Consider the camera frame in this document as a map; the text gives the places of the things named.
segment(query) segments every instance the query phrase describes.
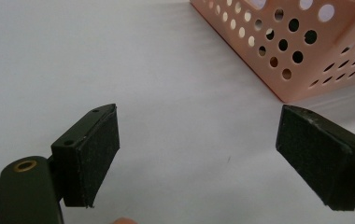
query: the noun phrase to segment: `perforated basket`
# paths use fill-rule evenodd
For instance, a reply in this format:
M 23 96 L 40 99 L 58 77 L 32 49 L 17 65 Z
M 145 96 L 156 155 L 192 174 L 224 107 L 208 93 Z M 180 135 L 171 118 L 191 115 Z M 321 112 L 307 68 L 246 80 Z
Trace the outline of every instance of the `perforated basket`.
M 284 102 L 355 84 L 355 0 L 191 0 Z

